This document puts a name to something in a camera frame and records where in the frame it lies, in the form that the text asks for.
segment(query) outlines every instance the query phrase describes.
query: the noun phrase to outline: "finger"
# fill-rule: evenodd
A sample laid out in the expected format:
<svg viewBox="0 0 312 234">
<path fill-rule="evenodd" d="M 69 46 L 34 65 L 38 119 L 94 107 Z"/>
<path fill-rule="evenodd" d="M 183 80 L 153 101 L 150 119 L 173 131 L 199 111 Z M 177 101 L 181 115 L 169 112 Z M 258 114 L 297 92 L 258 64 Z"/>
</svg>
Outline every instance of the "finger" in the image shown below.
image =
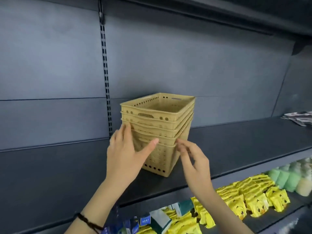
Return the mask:
<svg viewBox="0 0 312 234">
<path fill-rule="evenodd" d="M 126 129 L 124 130 L 124 141 L 127 143 L 133 143 L 130 123 L 126 124 Z"/>
<path fill-rule="evenodd" d="M 184 139 L 177 139 L 177 143 L 184 145 L 186 147 L 186 149 L 188 149 L 191 152 L 194 160 L 196 160 L 202 156 L 205 156 L 203 154 L 202 150 L 195 143 L 192 143 L 192 142 L 184 140 Z"/>
<path fill-rule="evenodd" d="M 186 150 L 186 147 L 182 144 L 178 144 L 177 149 L 180 152 L 180 157 L 181 157 L 184 173 L 186 174 L 189 171 L 194 170 L 194 167 L 192 165 L 192 162 L 190 160 L 190 156 L 188 155 L 188 151 Z"/>
<path fill-rule="evenodd" d="M 126 127 L 125 124 L 122 124 L 120 126 L 120 129 L 118 130 L 117 135 L 116 135 L 116 142 L 123 141 L 123 133 L 124 133 L 125 127 Z"/>
<path fill-rule="evenodd" d="M 141 151 L 137 153 L 138 156 L 140 156 L 144 161 L 146 158 L 153 152 L 153 150 L 156 148 L 156 145 L 158 144 L 159 139 L 153 139 L 148 145 L 145 146 Z"/>
<path fill-rule="evenodd" d="M 112 135 L 112 137 L 110 139 L 110 145 L 114 145 L 115 144 L 117 133 L 118 133 L 118 130 L 115 130 L 114 134 Z"/>
</svg>

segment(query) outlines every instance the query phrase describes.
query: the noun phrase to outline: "basket handle hole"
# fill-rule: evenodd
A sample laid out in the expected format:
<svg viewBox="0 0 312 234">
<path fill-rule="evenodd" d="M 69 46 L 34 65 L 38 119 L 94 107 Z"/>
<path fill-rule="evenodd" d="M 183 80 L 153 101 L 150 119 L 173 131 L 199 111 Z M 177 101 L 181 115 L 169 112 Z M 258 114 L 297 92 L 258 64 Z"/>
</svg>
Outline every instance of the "basket handle hole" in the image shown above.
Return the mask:
<svg viewBox="0 0 312 234">
<path fill-rule="evenodd" d="M 139 113 L 138 115 L 139 115 L 139 116 L 142 116 L 142 117 L 150 117 L 150 118 L 154 118 L 152 115 L 145 114 L 145 113 Z"/>
</svg>

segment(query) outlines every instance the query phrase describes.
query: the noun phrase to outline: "fingernail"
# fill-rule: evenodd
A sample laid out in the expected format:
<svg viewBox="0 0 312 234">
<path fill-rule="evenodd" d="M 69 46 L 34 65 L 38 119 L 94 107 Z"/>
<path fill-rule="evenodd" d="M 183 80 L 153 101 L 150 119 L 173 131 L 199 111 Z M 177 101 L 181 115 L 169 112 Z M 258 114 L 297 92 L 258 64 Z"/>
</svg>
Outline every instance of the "fingernail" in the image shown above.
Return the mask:
<svg viewBox="0 0 312 234">
<path fill-rule="evenodd" d="M 153 140 L 153 143 L 154 143 L 154 144 L 158 144 L 158 142 L 159 142 L 159 139 L 158 139 L 158 138 L 156 138 L 156 139 Z"/>
</svg>

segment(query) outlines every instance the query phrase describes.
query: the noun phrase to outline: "beige plastic basket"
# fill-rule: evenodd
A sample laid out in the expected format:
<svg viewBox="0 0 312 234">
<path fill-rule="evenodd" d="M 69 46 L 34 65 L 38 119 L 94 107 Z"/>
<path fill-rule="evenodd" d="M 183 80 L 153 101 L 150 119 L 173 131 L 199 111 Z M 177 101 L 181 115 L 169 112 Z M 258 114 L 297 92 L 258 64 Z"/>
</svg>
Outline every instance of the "beige plastic basket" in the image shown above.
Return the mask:
<svg viewBox="0 0 312 234">
<path fill-rule="evenodd" d="M 192 103 L 186 109 L 186 111 L 178 118 L 178 120 L 175 122 L 170 122 L 170 121 L 160 120 L 160 119 L 154 119 L 154 118 L 149 118 L 149 117 L 143 117 L 143 116 L 136 116 L 133 114 L 123 113 L 123 112 L 121 112 L 121 115 L 122 115 L 121 120 L 128 121 L 131 123 L 134 122 L 134 123 L 142 124 L 144 126 L 153 126 L 153 127 L 158 127 L 161 129 L 166 129 L 166 130 L 176 130 L 177 127 L 184 120 L 184 118 L 190 112 L 194 111 L 194 106 L 195 106 L 195 103 Z"/>
<path fill-rule="evenodd" d="M 157 93 L 120 105 L 122 114 L 175 122 L 194 102 L 193 96 Z"/>
<path fill-rule="evenodd" d="M 173 138 L 168 138 L 168 137 L 164 137 L 164 136 L 160 136 L 160 135 L 153 135 L 150 133 L 146 133 L 146 132 L 142 132 L 142 131 L 136 131 L 136 130 L 132 130 L 132 135 L 133 135 L 133 137 L 141 138 L 141 139 L 145 139 L 145 140 L 149 140 L 149 141 L 153 140 L 154 138 L 158 138 L 159 143 L 166 145 L 166 146 L 173 146 L 175 144 L 176 139 L 180 137 L 180 135 L 185 130 L 185 128 L 187 126 L 191 126 L 192 120 L 193 120 L 193 115 L 191 115 L 191 117 L 187 120 L 187 122 L 184 124 L 184 126 L 181 128 L 181 130 L 178 132 L 178 134 Z"/>
<path fill-rule="evenodd" d="M 135 122 L 131 122 L 131 127 L 132 129 L 138 132 L 146 132 L 154 136 L 164 136 L 168 138 L 174 138 L 179 133 L 179 131 L 182 129 L 182 127 L 187 122 L 187 120 L 191 117 L 192 114 L 193 114 L 193 111 L 190 111 L 189 114 L 187 114 L 187 116 L 183 119 L 183 121 L 178 125 L 178 127 L 175 130 L 160 129 L 157 127 L 146 126 L 146 125 L 135 123 Z"/>
<path fill-rule="evenodd" d="M 184 131 L 178 136 L 181 139 L 188 139 L 191 123 L 187 124 Z M 136 151 L 142 150 L 150 141 L 133 137 Z M 156 145 L 154 151 L 147 157 L 142 168 L 158 175 L 168 177 L 179 159 L 180 152 L 176 150 L 176 145 L 167 146 L 161 143 Z"/>
</svg>

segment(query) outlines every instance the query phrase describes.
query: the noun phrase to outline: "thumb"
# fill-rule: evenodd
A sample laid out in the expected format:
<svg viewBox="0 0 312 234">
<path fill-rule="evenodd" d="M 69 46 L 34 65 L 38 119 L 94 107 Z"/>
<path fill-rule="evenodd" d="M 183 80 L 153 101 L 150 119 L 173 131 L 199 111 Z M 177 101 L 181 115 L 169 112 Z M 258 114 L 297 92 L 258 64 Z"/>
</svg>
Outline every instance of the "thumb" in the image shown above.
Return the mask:
<svg viewBox="0 0 312 234">
<path fill-rule="evenodd" d="M 153 150 L 156 148 L 156 145 L 158 144 L 159 139 L 153 139 L 148 145 L 146 145 L 141 151 L 137 152 L 137 155 L 142 157 L 144 161 L 146 158 L 153 152 Z"/>
<path fill-rule="evenodd" d="M 186 176 L 191 171 L 193 171 L 195 168 L 192 165 L 192 162 L 190 160 L 190 156 L 188 155 L 186 147 L 182 144 L 178 144 L 177 149 L 180 152 L 180 157 L 181 157 L 181 161 L 182 161 L 182 165 L 183 165 L 183 171 L 184 171 L 184 174 Z"/>
</svg>

